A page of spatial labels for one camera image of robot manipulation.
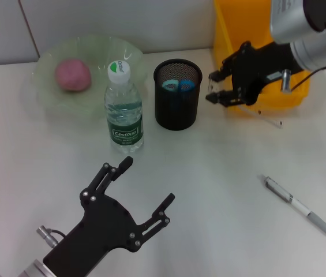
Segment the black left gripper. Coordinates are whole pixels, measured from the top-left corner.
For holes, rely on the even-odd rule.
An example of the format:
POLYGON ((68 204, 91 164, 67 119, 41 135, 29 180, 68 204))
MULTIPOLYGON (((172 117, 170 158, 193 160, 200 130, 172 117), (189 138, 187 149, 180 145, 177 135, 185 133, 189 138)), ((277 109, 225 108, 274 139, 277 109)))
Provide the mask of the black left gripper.
POLYGON ((118 167, 105 163, 80 194, 84 216, 73 230, 43 259, 55 276, 87 276, 105 255, 116 248, 130 252, 170 223, 166 209, 175 195, 170 193, 145 223, 137 225, 131 214, 104 193, 133 164, 127 156, 118 167))

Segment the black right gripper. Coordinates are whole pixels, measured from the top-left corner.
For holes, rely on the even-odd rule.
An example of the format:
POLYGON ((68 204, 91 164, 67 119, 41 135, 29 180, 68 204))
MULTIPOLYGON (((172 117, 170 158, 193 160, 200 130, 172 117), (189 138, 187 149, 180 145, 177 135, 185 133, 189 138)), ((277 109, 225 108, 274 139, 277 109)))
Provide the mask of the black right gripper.
POLYGON ((205 99, 224 107, 257 102, 261 90, 268 84, 281 79, 270 75, 289 70, 297 74, 303 69, 299 66, 289 44, 269 43, 255 49, 250 42, 244 42, 240 49, 223 60, 219 70, 209 74, 211 81, 219 83, 232 76, 233 91, 210 92, 205 99))

